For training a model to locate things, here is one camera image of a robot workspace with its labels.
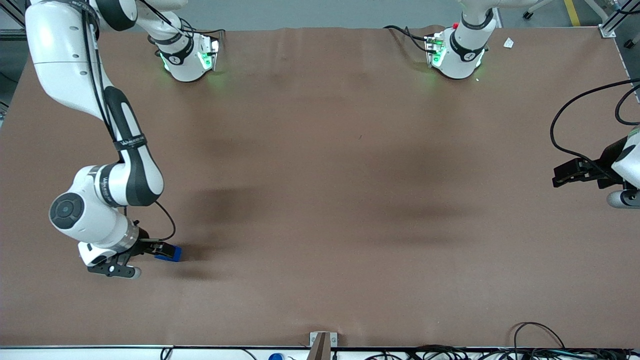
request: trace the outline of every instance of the table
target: table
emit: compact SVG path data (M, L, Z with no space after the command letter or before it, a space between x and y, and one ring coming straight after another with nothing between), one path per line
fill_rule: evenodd
M571 157L550 121L626 78L614 41L498 29L482 67L453 81L399 36L229 32L219 72L178 83L146 35L103 34L184 249L181 263L135 258L136 281L89 274L50 225L75 172L116 152L28 65L0 131L0 343L297 345L322 329L349 346L510 345L514 324L538 321L570 347L636 346L638 213L593 183L551 183ZM570 108L558 142L597 157L625 136L626 90ZM129 214L152 236L171 229L156 207Z

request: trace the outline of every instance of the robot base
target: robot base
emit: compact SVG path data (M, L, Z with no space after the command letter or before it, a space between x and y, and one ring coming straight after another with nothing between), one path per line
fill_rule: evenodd
M453 31L453 28L447 28L441 33L425 38L426 49L436 52L435 54L427 53L427 63L429 67L438 69L448 78L464 79L480 66L484 50L472 61L463 61L451 48L450 38Z
M194 46L191 53L178 65L178 58L162 53L160 57L164 62L164 69L178 81L189 83L200 79L207 71L215 71L220 41L214 38L195 33L193 35Z

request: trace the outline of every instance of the black cable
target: black cable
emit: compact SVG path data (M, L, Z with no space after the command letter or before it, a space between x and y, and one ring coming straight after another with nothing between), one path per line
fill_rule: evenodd
M162 349L162 351L160 351L160 360L168 360L172 352L173 348L170 347Z
M556 334L555 331L553 331L550 327L539 323L539 322L523 322L522 324L520 324L520 326L518 326L518 328L516 329L516 332L513 333L513 351L516 353L516 359L518 359L518 333L520 332L520 330L522 330L523 327L527 326L527 325L535 325L538 327L542 327L546 330L548 330L549 332L551 332L556 339L558 340L558 342L560 342L560 346L563 349L566 349L566 346L564 345L564 342L562 341L562 339L560 338L560 336L558 336L558 334Z
M631 12L626 12L625 10L616 10L616 12L622 15L637 15L640 13L640 10L631 11Z
M378 360L378 357L381 357L381 356L391 357L392 359L395 359L395 360L404 360L402 357L399 357L399 356L394 355L394 354L387 354L386 352L383 352L380 355L369 356L368 358L366 358L364 360Z
M410 35L404 32L404 29L400 28L399 26L395 26L395 25L387 25L385 26L383 29L393 29L393 30L397 30L400 31L402 34L404 34L406 37L411 36L416 40L422 40L424 41L424 38L418 37L416 35Z
M111 136L111 139L113 139L113 141L115 141L114 136L113 136L113 130L111 128L111 125L109 123L107 123L106 121L106 116L104 114L104 109L102 108L102 101L100 99L100 96L98 95L98 88L97 85L95 84L95 78L93 77L93 65L91 63L91 52L89 50L89 35L87 34L87 26L89 24L89 13L87 13L86 11L82 11L82 16L83 16L83 36L84 36L84 51L86 52L86 63L87 63L87 67L89 70L89 76L91 77L91 85L93 88L93 96L95 97L95 102L98 105L98 109L100 110L100 114L102 115L102 121L104 122L104 125L107 127L107 131L109 131L109 135Z
M251 356L251 357L253 358L253 360L258 360L258 359L255 357L255 355L253 355L251 352L249 352L249 350L247 350L247 349L245 349L245 348L240 349L240 350L242 350L242 351L246 352L247 354L249 354L249 356Z
M217 30L211 30L211 31L199 31L199 30L193 29L193 32L204 35L204 34L226 33L227 30L225 30L225 29L217 29Z
M171 222L171 226L173 227L173 231L171 232L171 235L160 239L160 241L166 241L169 240L170 238L173 238L173 235L175 235L175 222L173 221L173 218L171 217L171 214L169 214L169 211L167 211L164 206L160 205L160 203L158 201L155 201L156 205L158 205L162 211L164 211L164 213L166 214L166 216L169 218L169 221Z
M626 3L625 3L625 4L620 8L620 10L621 10L621 11L623 11L623 12L627 12L626 10L622 10L622 9L624 9L627 5L629 5L629 4L631 3L631 1L632 1L632 0L628 0L628 1L627 1L627 2L626 2ZM640 5L640 3L636 3L636 4L634 4L634 5L631 7L630 12L633 12L633 11L638 7L638 5ZM623 20L625 20L625 19L627 18L627 16L626 16L625 14L623 14L623 13L621 13L621 14L622 14L622 16L621 16L621 17L610 16L610 17L609 17L609 19L607 20L607 22L605 22L604 24L602 24L602 27L603 27L603 28L606 28L606 27L609 25L609 23L610 23L610 22L612 22L614 19L617 19L618 21L617 21L617 22L615 23L615 25L614 25L614 26L612 26L611 28L615 28L616 26L618 26L618 25L619 25Z
M157 17L159 17L160 20L166 22L167 25L171 26L172 28L176 29L177 31L180 31L183 35L185 35L182 29L176 28L175 25L171 23L171 20L167 19L167 17L164 16L163 13L161 13L158 9L151 6L146 0L139 0L139 1L143 3L149 10L151 10L152 13L154 13Z
M640 89L640 85L636 85L633 88L631 88L631 90L629 90L625 95L622 96L622 98L620 99L620 101L618 101L618 105L616 105L616 120L623 125L631 125L631 126L636 126L636 125L640 125L640 122L629 122L629 121L624 121L622 120L622 118L620 117L620 108L622 107L622 104L627 100L627 97L629 97L631 94L635 93L636 90Z
M420 44L418 44L418 42L415 41L415 39L413 38L413 35L409 31L409 27L408 26L405 27L404 30L406 31L407 34L409 34L409 38L418 47L418 49L424 51L425 53L429 53L429 54L436 54L437 53L435 50L427 50L426 48L420 46Z
M414 34L411 34L411 31L409 31L409 27L408 27L408 26L406 26L406 27L404 28L404 30L402 30L402 29L398 28L398 27L397 27L397 26L395 26L395 25L388 25L388 26L385 26L384 28L385 28L385 29L393 29L393 30L398 30L398 31L400 31L404 36L409 37L409 38L411 39L411 41L413 42L413 44L414 44L418 49L420 49L420 50L424 51L425 53L429 53L429 54L435 54L435 53L436 53L436 51L434 51L434 50L428 50L428 49L426 49L426 48L424 48L424 47L420 46L420 44L418 44L418 42L417 42L416 40L424 41L424 38L421 38L421 37L415 36Z
M600 167L598 164L596 164L593 160L589 159L586 155L583 155L583 154L581 154L581 153L579 153L577 151L565 149L564 147L561 147L560 145L558 145L557 142L556 142L556 134L554 133L554 129L556 128L556 122L560 118L560 115L562 115L563 111L565 109L567 109L569 107L569 105L573 104L576 100L580 99L581 97L585 97L585 96L587 96L589 94L593 94L594 92L598 92L598 91L605 90L605 89L608 89L608 88L612 88L612 87L615 87L615 86L620 86L620 85L630 84L630 83L636 83L638 81L640 81L640 78L629 79L629 80L624 80L624 81L618 81L616 83L611 83L611 84L599 86L597 88L585 91L585 92L581 93L580 95L575 96L573 99L567 101L566 104L564 104L563 107L556 113L556 116L554 117L553 121L551 122L551 127L549 128L549 135L551 137L551 143L554 145L554 147L556 149L558 149L558 150L560 150L562 152L565 152L567 154L571 154L571 155L577 156L577 157L583 159L584 161L587 161L593 168L595 168L598 171L600 171L601 173L603 173L609 179L613 179L612 175L607 173L602 167Z
M7 79L8 81L11 81L12 83L16 83L16 84L18 83L18 81L17 81L17 80L14 80L14 79L12 79L12 78L9 78L9 77L4 73L4 72L1 72L1 71L0 71L0 76L2 76L3 78Z
M416 350L425 351L424 355L422 356L423 360L434 359L436 356L442 354L445 354L449 360L469 360L469 356L467 352L463 350L463 348L448 347L444 345L424 345L421 347L417 347Z

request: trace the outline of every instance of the green led light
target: green led light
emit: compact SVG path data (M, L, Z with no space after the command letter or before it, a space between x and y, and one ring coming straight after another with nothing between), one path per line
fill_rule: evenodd
M171 71L169 70L169 65L166 64L166 60L164 59L164 55L162 55L162 53L160 53L160 59L162 59L162 63L164 64L164 69L167 71Z
M207 53L201 53L200 51L198 52L198 57L200 58L200 62L202 63L202 67L205 70L209 70L211 69L211 57L209 55L207 55Z

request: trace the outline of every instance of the metal frame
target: metal frame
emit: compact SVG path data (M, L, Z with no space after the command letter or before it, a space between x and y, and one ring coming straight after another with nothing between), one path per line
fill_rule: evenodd
M0 9L9 15L15 22L24 29L24 14L14 0L0 0Z
M531 17L534 11L536 11L537 9L540 9L542 6L545 6L551 3L552 1L553 0L542 0L539 3L533 5L532 7L527 9L527 12L525 12L525 15L524 15L525 19L528 19L529 17ZM620 26L622 21L628 15L618 13L617 11L614 11L609 15L600 6L598 6L595 0L584 0L584 2L587 3L589 7L593 9L593 11L596 12L598 16L600 16L600 18L602 19L602 24L598 25L598 28L600 29L600 34L602 35L602 37L603 38L616 37L616 33L615 33L616 28ZM626 10L626 11L640 10L640 9L637 9L639 6L640 6L640 0L624 0L624 2L620 4L621 10Z

